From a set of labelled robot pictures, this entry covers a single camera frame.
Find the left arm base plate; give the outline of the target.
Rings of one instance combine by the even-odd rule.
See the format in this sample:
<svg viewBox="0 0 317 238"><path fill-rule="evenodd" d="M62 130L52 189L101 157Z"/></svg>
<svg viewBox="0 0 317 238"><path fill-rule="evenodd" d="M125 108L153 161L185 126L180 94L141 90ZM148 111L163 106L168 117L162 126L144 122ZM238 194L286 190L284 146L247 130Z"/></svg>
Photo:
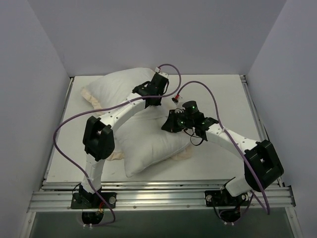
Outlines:
<svg viewBox="0 0 317 238"><path fill-rule="evenodd" d="M101 192L100 195L109 204L111 208L116 207L117 193ZM95 194L92 196L90 200L88 200L79 192L77 192L72 195L70 208L71 209L97 209L100 207L101 203L103 203L103 201Z"/></svg>

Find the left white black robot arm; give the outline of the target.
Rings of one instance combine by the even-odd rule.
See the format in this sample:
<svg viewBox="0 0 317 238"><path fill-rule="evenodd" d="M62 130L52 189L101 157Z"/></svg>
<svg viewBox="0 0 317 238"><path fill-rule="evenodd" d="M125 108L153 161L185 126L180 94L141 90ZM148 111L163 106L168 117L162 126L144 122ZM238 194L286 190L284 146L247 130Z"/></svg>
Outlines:
<svg viewBox="0 0 317 238"><path fill-rule="evenodd" d="M89 208L99 204L101 177L105 160L115 149L114 132L136 113L149 106L159 106L161 96L169 85L167 73L155 73L152 80L136 86L124 100L122 107L96 118L91 116L84 131L83 144L86 152L86 176L79 186L82 202Z"/></svg>

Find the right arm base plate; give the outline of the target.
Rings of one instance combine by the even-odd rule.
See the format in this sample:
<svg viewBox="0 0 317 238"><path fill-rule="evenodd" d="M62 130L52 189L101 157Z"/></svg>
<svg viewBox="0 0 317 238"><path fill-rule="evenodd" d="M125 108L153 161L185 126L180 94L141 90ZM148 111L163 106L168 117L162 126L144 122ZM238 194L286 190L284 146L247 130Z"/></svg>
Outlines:
<svg viewBox="0 0 317 238"><path fill-rule="evenodd" d="M207 207L212 207L213 205L216 207L226 205L220 190L206 190L204 194Z"/></svg>

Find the dark green ruffled pillowcase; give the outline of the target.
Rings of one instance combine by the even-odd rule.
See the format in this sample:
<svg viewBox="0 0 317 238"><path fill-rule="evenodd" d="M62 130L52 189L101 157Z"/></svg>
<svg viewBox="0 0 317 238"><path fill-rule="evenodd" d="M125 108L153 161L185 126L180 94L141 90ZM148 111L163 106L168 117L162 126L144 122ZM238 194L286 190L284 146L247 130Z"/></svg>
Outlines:
<svg viewBox="0 0 317 238"><path fill-rule="evenodd" d="M81 95L92 104L94 109L110 108L122 103L134 87L150 81L154 74L152 69L144 67L110 73L85 86ZM149 106L135 115L141 114L146 119L167 117L168 111L173 108L167 99L163 99L160 106ZM121 157L124 158L121 148L120 152Z"/></svg>

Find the white pillow insert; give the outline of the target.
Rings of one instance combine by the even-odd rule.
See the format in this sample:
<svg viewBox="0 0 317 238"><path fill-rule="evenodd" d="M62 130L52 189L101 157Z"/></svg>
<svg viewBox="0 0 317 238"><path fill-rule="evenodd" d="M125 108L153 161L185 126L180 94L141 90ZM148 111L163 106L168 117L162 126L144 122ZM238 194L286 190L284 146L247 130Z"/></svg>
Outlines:
<svg viewBox="0 0 317 238"><path fill-rule="evenodd" d="M167 117L146 119L141 114L125 122L115 137L124 154L124 169L128 178L166 159L189 159L193 146L183 133L170 133L161 129Z"/></svg>

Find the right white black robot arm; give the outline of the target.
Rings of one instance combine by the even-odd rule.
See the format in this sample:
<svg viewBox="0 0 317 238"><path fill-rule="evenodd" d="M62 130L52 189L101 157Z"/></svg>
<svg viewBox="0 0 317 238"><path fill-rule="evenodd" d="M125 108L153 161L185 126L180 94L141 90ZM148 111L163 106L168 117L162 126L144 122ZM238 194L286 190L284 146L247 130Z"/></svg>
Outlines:
<svg viewBox="0 0 317 238"><path fill-rule="evenodd" d="M244 163L244 174L231 179L220 192L224 204L232 204L250 190L262 192L283 175L284 168L270 141L259 142L225 128L220 121L204 116L195 101L185 102L182 107L169 111L162 130L178 133L190 129L195 136L226 149Z"/></svg>

